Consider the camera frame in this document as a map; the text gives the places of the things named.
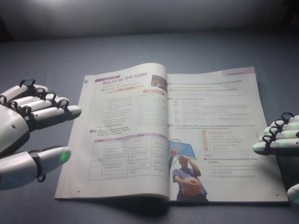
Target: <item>gray tablecloth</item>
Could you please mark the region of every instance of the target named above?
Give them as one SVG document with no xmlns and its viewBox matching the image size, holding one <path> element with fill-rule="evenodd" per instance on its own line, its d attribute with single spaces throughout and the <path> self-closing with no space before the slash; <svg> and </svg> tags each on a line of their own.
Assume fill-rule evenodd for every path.
<svg viewBox="0 0 299 224">
<path fill-rule="evenodd" d="M 0 90 L 33 77 L 77 104 L 85 75 L 160 63 L 168 73 L 204 73 L 254 66 L 268 125 L 299 114 L 299 35 L 201 32 L 0 44 Z M 31 133 L 21 150 L 67 145 L 72 122 Z M 279 158 L 285 184 L 299 176 L 297 158 Z M 61 169 L 19 189 L 0 192 L 0 223 L 298 223 L 299 209 L 270 205 L 168 206 L 155 201 L 59 201 Z"/>
</svg>

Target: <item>photo of people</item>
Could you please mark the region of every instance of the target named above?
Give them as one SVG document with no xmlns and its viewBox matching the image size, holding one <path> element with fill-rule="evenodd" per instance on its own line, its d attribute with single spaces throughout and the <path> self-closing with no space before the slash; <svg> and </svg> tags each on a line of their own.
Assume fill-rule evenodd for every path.
<svg viewBox="0 0 299 224">
<path fill-rule="evenodd" d="M 161 88 L 167 92 L 167 81 L 161 76 L 153 75 L 150 86 Z"/>
<path fill-rule="evenodd" d="M 178 183 L 179 186 L 177 201 L 208 202 L 206 198 L 207 192 L 198 179 L 198 177 L 201 176 L 199 167 L 191 158 L 185 155 L 181 155 L 178 161 L 181 168 L 175 169 L 172 172 L 173 182 Z"/>
</svg>

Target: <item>robotic hand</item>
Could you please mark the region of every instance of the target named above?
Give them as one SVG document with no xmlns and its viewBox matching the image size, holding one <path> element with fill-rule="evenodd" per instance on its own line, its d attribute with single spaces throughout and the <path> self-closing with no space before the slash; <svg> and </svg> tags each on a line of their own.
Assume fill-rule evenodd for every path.
<svg viewBox="0 0 299 224">
<path fill-rule="evenodd" d="M 66 163 L 68 147 L 15 153 L 29 140 L 30 132 L 79 117 L 81 108 L 69 106 L 69 100 L 35 80 L 23 80 L 0 95 L 0 190 L 13 189 L 46 174 Z"/>
<path fill-rule="evenodd" d="M 253 151 L 259 155 L 299 156 L 299 115 L 285 112 L 265 129 Z M 299 184 L 287 191 L 289 199 L 299 203 Z"/>
</svg>

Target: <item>book page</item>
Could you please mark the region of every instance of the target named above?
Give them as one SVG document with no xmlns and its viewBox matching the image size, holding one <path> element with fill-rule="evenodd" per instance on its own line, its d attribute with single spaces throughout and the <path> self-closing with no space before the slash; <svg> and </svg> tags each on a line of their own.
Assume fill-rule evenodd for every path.
<svg viewBox="0 0 299 224">
<path fill-rule="evenodd" d="M 56 198 L 168 198 L 166 78 L 155 63 L 85 77 Z"/>
<path fill-rule="evenodd" d="M 267 126 L 254 68 L 168 82 L 170 199 L 287 201 L 276 157 L 252 150 Z"/>
</svg>

